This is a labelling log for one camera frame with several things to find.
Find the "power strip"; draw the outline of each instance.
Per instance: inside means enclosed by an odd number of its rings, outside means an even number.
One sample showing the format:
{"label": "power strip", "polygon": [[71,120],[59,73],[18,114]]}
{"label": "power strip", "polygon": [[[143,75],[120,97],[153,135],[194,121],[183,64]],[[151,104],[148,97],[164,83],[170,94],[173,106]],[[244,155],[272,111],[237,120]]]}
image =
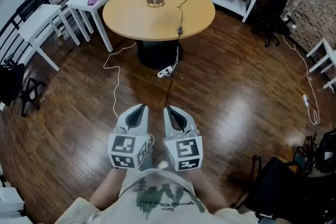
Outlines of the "power strip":
{"label": "power strip", "polygon": [[165,69],[161,70],[159,73],[157,73],[158,78],[169,76],[172,71],[173,71],[173,68],[171,66],[168,66]]}

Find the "white side table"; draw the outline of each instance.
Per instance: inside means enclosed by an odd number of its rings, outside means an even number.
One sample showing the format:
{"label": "white side table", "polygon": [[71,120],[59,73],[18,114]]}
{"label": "white side table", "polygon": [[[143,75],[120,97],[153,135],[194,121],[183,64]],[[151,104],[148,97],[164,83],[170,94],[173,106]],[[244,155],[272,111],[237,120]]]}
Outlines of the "white side table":
{"label": "white side table", "polygon": [[[329,45],[329,43],[326,41],[324,37],[316,44],[315,47],[311,49],[310,52],[307,53],[307,57],[311,56],[312,53],[314,53],[321,45],[324,45],[324,48],[326,49],[327,54],[319,60],[311,69],[309,69],[309,72],[313,72],[315,69],[317,69],[321,64],[323,64],[327,59],[331,60],[331,64],[327,65],[325,68],[321,70],[321,73],[326,72],[329,68],[332,66],[336,67],[336,51],[332,49],[332,47]],[[328,88],[330,85],[333,85],[336,82],[336,77],[333,78],[331,81],[329,81],[327,84],[323,86],[324,89]]]}
{"label": "white side table", "polygon": [[97,12],[98,8],[102,7],[103,5],[106,4],[108,0],[97,0],[97,2],[93,5],[93,6],[88,6],[88,0],[69,0],[67,2],[68,7],[70,8],[70,11],[80,29],[80,31],[82,32],[85,40],[87,42],[90,41],[90,37],[88,35],[88,33],[86,32],[81,20],[79,19],[79,16],[76,12],[76,9],[79,10],[80,15],[83,18],[83,21],[85,23],[85,25],[87,26],[89,32],[92,34],[93,33],[93,28],[88,20],[88,17],[86,16],[85,12],[90,12],[92,15],[92,18],[94,20],[94,22],[97,25],[98,31],[105,43],[105,46],[107,48],[107,50],[109,52],[111,52],[113,50],[112,46],[111,46],[111,42],[106,34],[106,31],[104,29],[104,25],[101,22],[101,19],[99,17],[99,14]]}
{"label": "white side table", "polygon": [[22,38],[29,42],[32,46],[32,49],[29,52],[28,59],[37,51],[56,71],[59,70],[59,67],[44,53],[40,48],[41,44],[36,42],[36,37],[38,34],[50,24],[54,31],[58,34],[59,30],[52,21],[53,18],[59,16],[60,20],[63,22],[65,28],[68,30],[70,36],[76,43],[79,45],[79,40],[76,37],[74,31],[72,31],[68,21],[65,19],[60,5],[50,5],[42,4],[20,27],[18,33]]}

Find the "white cable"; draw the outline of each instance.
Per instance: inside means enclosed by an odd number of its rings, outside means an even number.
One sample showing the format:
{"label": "white cable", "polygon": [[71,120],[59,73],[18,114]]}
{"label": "white cable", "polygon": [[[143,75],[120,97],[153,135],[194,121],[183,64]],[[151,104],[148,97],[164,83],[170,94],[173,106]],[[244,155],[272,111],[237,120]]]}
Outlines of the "white cable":
{"label": "white cable", "polygon": [[154,137],[154,135],[152,135],[152,134],[148,134],[148,135],[150,135],[151,137],[153,137],[153,142],[152,142],[152,144],[150,145],[150,146],[153,146],[153,145],[154,145],[154,142],[155,142],[155,137]]}
{"label": "white cable", "polygon": [[135,44],[136,44],[136,43],[134,43],[134,44],[133,44],[132,46],[130,46],[130,47],[122,48],[121,50],[119,50],[119,51],[117,51],[117,52],[114,52],[114,53],[110,54],[110,55],[108,56],[106,62],[104,63],[104,66],[103,66],[104,69],[119,68],[119,72],[118,72],[118,84],[117,84],[117,86],[115,87],[115,89],[114,89],[114,91],[113,91],[113,95],[114,95],[113,112],[114,112],[115,115],[117,116],[117,119],[119,119],[119,117],[118,117],[118,115],[117,115],[117,113],[115,112],[115,109],[114,109],[114,107],[115,107],[115,105],[116,105],[116,102],[117,102],[117,97],[116,97],[116,95],[115,95],[115,94],[116,94],[115,92],[116,92],[117,87],[118,87],[119,84],[120,84],[120,81],[119,81],[119,75],[120,75],[120,71],[121,71],[121,69],[120,69],[119,66],[114,66],[114,67],[105,67],[105,66],[106,66],[107,62],[109,61],[110,56],[112,56],[112,55],[116,55],[116,54],[118,54],[119,52],[121,52],[122,50],[132,48]]}
{"label": "white cable", "polygon": [[177,47],[177,50],[176,50],[176,60],[175,60],[175,64],[172,66],[172,71],[171,72],[169,72],[169,73],[167,73],[167,74],[165,74],[167,77],[169,77],[170,75],[171,75],[171,73],[174,71],[174,69],[175,69],[175,67],[177,66],[177,64],[178,64],[178,57],[179,56],[179,53],[178,53],[178,47]]}
{"label": "white cable", "polygon": [[316,108],[317,108],[317,112],[316,110],[313,110],[313,116],[314,116],[314,122],[311,120],[310,118],[310,114],[309,114],[309,106],[307,106],[307,109],[308,109],[308,117],[309,117],[309,120],[310,122],[312,123],[312,125],[316,125],[316,124],[320,124],[320,111],[319,111],[319,106],[317,104],[317,99],[316,99],[316,96],[315,96],[315,92],[314,92],[314,89],[313,89],[313,86],[311,85],[311,77],[309,76],[309,69],[308,69],[308,66],[307,66],[307,63],[304,59],[304,57],[301,56],[301,54],[299,53],[299,51],[296,49],[296,46],[294,44],[294,48],[291,47],[287,41],[285,40],[285,37],[282,35],[282,38],[284,40],[284,42],[288,45],[289,48],[291,48],[292,50],[295,50],[298,55],[301,57],[301,59],[304,61],[304,64],[306,65],[306,69],[307,69],[307,79],[308,79],[308,82],[309,82],[309,85],[310,85],[310,88],[311,88],[311,91],[313,92],[313,95],[314,95],[314,98],[315,98],[315,102],[316,102]]}

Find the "person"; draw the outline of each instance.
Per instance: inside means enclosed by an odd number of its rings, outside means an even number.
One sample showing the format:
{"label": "person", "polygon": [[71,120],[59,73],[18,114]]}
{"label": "person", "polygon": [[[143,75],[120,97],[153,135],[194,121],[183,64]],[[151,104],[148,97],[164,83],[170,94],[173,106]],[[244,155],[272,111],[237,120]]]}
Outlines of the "person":
{"label": "person", "polygon": [[78,198],[56,224],[258,223],[254,212],[228,208],[201,168],[177,174],[166,161],[145,166],[113,168],[88,202]]}

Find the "white t-shirt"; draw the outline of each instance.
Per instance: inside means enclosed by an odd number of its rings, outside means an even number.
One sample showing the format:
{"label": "white t-shirt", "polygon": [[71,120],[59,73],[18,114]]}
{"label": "white t-shirt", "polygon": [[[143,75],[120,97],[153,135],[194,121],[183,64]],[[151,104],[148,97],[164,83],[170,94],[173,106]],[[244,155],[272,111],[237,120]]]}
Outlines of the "white t-shirt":
{"label": "white t-shirt", "polygon": [[258,221],[253,212],[241,215],[230,208],[212,215],[192,191],[158,172],[137,180],[105,211],[77,199],[56,222],[70,223],[257,224]]}

